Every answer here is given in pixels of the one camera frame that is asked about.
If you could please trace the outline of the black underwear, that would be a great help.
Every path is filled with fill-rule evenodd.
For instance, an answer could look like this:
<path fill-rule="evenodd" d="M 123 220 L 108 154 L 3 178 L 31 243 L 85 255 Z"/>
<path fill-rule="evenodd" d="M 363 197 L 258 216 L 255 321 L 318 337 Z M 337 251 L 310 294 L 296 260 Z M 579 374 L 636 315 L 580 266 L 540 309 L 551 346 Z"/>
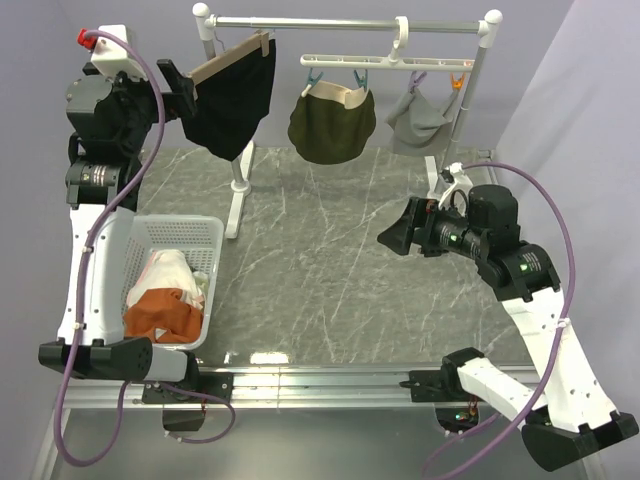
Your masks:
<path fill-rule="evenodd" d="M 214 156 L 232 161 L 252 140 L 269 114 L 276 66 L 276 41 L 260 48 L 196 86 L 196 114 L 181 121 L 185 137 Z"/>

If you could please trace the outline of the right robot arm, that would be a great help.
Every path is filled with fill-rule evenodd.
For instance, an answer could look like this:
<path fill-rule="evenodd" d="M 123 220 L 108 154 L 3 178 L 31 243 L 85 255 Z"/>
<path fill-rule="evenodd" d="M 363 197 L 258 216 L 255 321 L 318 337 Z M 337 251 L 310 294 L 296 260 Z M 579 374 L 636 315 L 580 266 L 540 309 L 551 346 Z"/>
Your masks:
<path fill-rule="evenodd" d="M 559 276 L 546 251 L 520 237 L 518 203 L 510 190 L 480 185 L 466 212 L 413 197 L 401 217 L 377 237 L 397 255 L 417 245 L 425 257 L 456 253 L 475 262 L 522 337 L 540 377 L 530 389 L 467 348 L 444 358 L 440 385 L 508 418 L 533 460 L 555 471 L 638 435 L 633 415 L 620 411 L 598 382 L 569 318 Z"/>

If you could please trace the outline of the wooden clip hanger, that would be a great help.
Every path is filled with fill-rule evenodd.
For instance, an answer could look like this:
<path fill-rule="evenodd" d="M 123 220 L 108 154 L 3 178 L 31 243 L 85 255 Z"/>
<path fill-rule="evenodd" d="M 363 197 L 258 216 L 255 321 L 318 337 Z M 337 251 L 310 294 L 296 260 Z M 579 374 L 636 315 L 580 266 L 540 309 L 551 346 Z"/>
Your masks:
<path fill-rule="evenodd" d="M 263 57 L 269 55 L 269 34 L 266 31 L 258 30 L 241 43 L 196 67 L 188 77 L 195 85 L 199 85 L 256 50 Z"/>

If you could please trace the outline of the olive green underwear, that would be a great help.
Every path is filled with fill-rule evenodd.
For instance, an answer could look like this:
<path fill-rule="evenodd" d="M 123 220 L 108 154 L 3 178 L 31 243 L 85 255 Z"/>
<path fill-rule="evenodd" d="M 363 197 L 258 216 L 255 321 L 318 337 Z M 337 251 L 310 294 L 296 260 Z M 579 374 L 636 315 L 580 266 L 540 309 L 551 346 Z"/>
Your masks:
<path fill-rule="evenodd" d="M 359 157 L 375 129 L 372 91 L 321 80 L 298 98 L 287 134 L 305 161 L 338 165 Z"/>

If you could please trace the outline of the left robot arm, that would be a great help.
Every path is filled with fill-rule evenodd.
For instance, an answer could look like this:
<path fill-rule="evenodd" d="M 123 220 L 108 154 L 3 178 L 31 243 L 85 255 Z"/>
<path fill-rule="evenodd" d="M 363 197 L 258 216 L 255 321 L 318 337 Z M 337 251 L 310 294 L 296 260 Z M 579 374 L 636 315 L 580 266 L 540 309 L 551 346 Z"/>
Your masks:
<path fill-rule="evenodd" d="M 65 177 L 72 223 L 72 265 L 66 310 L 56 338 L 39 347 L 39 363 L 77 379 L 163 381 L 179 402 L 195 399 L 201 377 L 193 355 L 146 337 L 128 337 L 123 287 L 128 242 L 144 173 L 141 151 L 157 106 L 168 121 L 196 110 L 193 81 L 169 59 L 157 63 L 170 87 L 156 95 L 149 81 L 119 72 L 112 79 L 86 65 L 67 91 L 70 167 Z"/>

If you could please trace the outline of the grey underwear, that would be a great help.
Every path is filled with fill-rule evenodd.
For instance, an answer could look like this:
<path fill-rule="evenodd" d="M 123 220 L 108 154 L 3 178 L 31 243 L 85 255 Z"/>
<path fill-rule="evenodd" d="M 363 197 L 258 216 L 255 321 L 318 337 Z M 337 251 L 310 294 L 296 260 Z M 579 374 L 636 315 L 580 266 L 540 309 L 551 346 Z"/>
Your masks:
<path fill-rule="evenodd" d="M 409 157 L 441 152 L 453 129 L 458 96 L 458 91 L 452 91 L 441 104 L 433 106 L 418 88 L 405 93 L 385 119 L 392 130 L 390 151 Z"/>

